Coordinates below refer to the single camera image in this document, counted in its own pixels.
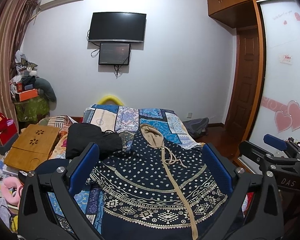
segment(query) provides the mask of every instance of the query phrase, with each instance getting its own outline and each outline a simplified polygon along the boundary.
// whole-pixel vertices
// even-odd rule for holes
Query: small monitor
[[[99,65],[129,65],[130,43],[100,43]]]

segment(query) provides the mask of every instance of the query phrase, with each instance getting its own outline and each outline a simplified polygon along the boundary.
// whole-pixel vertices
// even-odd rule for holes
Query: flower cutout
[[[29,144],[32,144],[32,145],[35,145],[35,144],[37,144],[38,143],[38,139],[33,139],[33,140],[30,140],[30,143]]]
[[[36,134],[43,134],[44,131],[42,131],[42,130],[37,130],[35,133],[36,133]]]

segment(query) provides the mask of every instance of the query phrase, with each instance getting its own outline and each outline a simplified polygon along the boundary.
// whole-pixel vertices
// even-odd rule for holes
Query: wall-mounted television
[[[144,42],[146,14],[95,12],[92,15],[89,41]]]

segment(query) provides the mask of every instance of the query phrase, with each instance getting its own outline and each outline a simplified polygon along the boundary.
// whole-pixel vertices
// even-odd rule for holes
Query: striped curtain
[[[28,21],[38,0],[3,0],[0,5],[0,113],[18,126],[11,102],[10,79],[14,76],[14,55],[20,48]]]

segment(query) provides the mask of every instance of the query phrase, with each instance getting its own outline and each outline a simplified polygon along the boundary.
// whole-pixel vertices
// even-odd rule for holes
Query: pile of clutter
[[[10,80],[10,92],[14,102],[22,102],[38,95],[45,96],[51,102],[57,101],[50,83],[37,76],[38,65],[29,62],[20,50],[15,54],[15,66],[17,75]]]
[[[0,218],[12,231],[18,230],[18,209],[23,189],[19,176],[25,178],[23,171],[8,167],[0,160]]]

